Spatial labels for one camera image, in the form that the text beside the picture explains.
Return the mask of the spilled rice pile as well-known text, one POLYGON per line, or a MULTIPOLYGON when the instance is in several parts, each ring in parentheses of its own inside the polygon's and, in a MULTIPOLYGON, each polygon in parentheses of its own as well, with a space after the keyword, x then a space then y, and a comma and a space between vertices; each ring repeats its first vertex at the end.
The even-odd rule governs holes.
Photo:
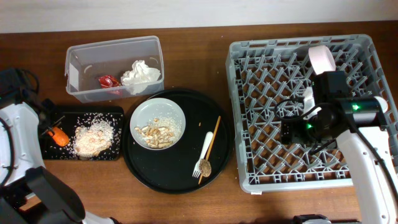
POLYGON ((113 161, 119 157, 123 114, 92 112, 72 117, 70 143, 61 147, 72 159, 113 161))

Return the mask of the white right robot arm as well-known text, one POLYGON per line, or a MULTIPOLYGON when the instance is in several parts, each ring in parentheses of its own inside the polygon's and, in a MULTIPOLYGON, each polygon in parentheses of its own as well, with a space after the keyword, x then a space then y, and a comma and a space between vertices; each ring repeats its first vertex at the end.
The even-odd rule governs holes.
POLYGON ((334 148, 343 154, 362 223, 397 223, 397 174, 377 98, 327 99, 299 116, 281 117, 276 106, 274 114, 282 122, 282 143, 304 144, 310 155, 334 148))

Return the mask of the brown cookie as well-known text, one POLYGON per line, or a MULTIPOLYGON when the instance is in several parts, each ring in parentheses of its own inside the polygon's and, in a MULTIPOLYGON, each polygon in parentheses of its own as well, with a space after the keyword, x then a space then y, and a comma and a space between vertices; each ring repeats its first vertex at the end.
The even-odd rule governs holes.
POLYGON ((199 163, 199 170, 203 177, 209 177, 211 174, 211 164, 206 159, 201 159, 199 163))

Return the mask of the orange carrot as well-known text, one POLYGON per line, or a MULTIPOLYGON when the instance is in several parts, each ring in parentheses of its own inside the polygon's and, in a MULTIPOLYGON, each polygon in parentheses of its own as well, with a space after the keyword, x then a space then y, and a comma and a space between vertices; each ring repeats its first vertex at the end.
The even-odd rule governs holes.
POLYGON ((54 140, 56 145, 64 147, 70 143, 69 137, 58 127, 53 127, 47 134, 54 140))

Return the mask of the grey dishwasher rack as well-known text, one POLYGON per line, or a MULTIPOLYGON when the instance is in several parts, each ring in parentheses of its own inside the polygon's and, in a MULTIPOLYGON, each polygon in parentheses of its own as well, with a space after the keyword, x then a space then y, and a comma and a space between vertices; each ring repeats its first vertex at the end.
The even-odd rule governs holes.
POLYGON ((280 141, 279 115, 302 114, 289 102, 311 85, 315 72, 310 47, 328 47, 336 68, 346 75, 353 96, 380 96, 389 105, 392 161, 397 161, 397 108, 372 38, 366 34, 233 42, 226 58, 233 107, 239 184, 250 194, 284 190, 349 187, 342 153, 326 149, 310 155, 306 146, 280 141))

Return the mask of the wooden chopstick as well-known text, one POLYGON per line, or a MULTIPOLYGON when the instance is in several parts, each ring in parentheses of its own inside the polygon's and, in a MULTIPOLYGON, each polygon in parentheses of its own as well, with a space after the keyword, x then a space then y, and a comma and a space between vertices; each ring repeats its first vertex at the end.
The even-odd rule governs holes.
MULTIPOLYGON (((205 157, 205 160, 206 160, 206 161, 208 161, 209 156, 210 156, 210 154, 211 154, 211 150, 212 150, 212 147, 213 147, 213 144, 214 144, 214 141, 215 141, 216 134, 217 134, 217 132, 218 132, 218 128, 219 128, 219 125, 220 125, 220 121, 221 121, 221 116, 218 116, 218 119, 217 119, 217 122, 216 122, 216 126, 215 126, 215 129, 214 129, 214 131, 213 131, 213 137, 212 137, 212 139, 211 139, 209 148, 208 148, 208 150, 207 150, 207 152, 206 152, 206 157, 205 157)), ((198 181, 198 185, 201 184, 202 178, 203 178, 203 174, 200 175, 200 178, 199 178, 199 181, 198 181)))

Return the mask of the round black serving tray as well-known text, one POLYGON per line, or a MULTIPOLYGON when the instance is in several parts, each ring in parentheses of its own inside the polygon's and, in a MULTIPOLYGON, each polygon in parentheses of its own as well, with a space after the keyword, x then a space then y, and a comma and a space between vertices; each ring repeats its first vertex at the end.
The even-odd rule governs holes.
POLYGON ((164 90, 153 95, 178 104, 185 114, 187 127, 174 146, 156 151, 134 140, 129 125, 122 135, 126 165, 134 176, 152 190, 168 194, 196 191, 217 178, 233 150, 233 134, 224 110, 210 97, 194 90, 164 90), (216 131, 208 158, 211 175, 198 180, 192 176, 208 131, 216 131))

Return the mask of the white tissue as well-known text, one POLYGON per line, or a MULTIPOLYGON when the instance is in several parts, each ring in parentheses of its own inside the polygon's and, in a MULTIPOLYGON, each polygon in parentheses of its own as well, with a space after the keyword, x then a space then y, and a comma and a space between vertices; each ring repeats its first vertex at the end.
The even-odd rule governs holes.
POLYGON ((143 83, 155 82, 161 75, 160 70, 146 65, 144 60, 136 60, 132 64, 132 70, 124 72, 121 77, 122 86, 128 86, 132 95, 143 92, 146 86, 143 83))

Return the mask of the grey plate with food scraps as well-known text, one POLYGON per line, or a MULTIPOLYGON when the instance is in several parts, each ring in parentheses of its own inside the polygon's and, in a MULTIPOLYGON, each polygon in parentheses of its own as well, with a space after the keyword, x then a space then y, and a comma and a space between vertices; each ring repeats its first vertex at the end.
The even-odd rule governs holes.
POLYGON ((186 119, 183 110, 174 101, 152 98, 134 110, 129 127, 138 145, 149 150, 164 150, 180 140, 186 119))

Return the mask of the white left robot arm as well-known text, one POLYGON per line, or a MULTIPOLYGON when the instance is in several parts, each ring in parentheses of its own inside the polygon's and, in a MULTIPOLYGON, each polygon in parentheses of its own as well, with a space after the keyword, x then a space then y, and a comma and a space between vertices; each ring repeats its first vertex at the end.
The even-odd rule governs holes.
POLYGON ((29 88, 1 88, 1 223, 116 223, 86 211, 45 168, 34 107, 29 88))

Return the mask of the pink bowl with rice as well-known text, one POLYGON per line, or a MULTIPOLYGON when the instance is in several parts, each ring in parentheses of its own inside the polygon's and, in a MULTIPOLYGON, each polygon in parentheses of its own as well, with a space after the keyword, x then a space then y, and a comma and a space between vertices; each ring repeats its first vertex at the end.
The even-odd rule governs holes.
POLYGON ((327 46, 319 45, 310 47, 308 49, 308 56, 316 75, 320 75, 323 72, 334 72, 336 70, 335 60, 327 46))

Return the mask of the white cup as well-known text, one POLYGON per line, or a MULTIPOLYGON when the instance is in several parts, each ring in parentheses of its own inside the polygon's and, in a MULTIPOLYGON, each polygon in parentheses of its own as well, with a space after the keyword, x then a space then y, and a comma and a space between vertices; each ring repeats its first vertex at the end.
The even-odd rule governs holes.
POLYGON ((380 96, 375 96, 374 98, 377 99, 377 101, 379 102, 382 112, 386 113, 389 108, 387 101, 380 96))

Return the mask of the red snack wrapper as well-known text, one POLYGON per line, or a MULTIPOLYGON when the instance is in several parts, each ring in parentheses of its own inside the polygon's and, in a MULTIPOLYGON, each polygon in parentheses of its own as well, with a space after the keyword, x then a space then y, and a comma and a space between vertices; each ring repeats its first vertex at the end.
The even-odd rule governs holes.
POLYGON ((119 80, 111 75, 99 77, 98 81, 101 88, 116 88, 121 86, 119 80))

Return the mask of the white plastic fork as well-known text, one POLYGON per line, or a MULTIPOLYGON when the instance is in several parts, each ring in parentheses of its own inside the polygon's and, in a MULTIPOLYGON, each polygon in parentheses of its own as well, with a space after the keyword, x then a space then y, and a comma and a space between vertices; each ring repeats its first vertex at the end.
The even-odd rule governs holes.
POLYGON ((203 145, 202 145, 200 157, 199 157, 199 159, 197 160, 197 162, 196 162, 196 164, 194 166, 194 170, 193 170, 193 174, 192 174, 192 177, 194 177, 194 178, 199 178, 199 176, 200 176, 200 168, 199 168, 200 161, 202 159, 204 159, 205 154, 206 154, 206 152, 207 152, 207 150, 208 150, 208 148, 210 146, 212 138, 213 138, 213 133, 210 132, 210 131, 207 132, 206 136, 205 136, 205 140, 204 140, 203 145))

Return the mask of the black rectangular tray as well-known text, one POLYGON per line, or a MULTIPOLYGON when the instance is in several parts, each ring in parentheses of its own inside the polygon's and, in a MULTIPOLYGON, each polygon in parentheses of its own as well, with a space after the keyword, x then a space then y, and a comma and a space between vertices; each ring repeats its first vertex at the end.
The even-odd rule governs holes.
POLYGON ((124 111, 119 106, 61 106, 58 128, 68 137, 59 146, 50 136, 39 138, 44 159, 114 161, 119 157, 124 111))

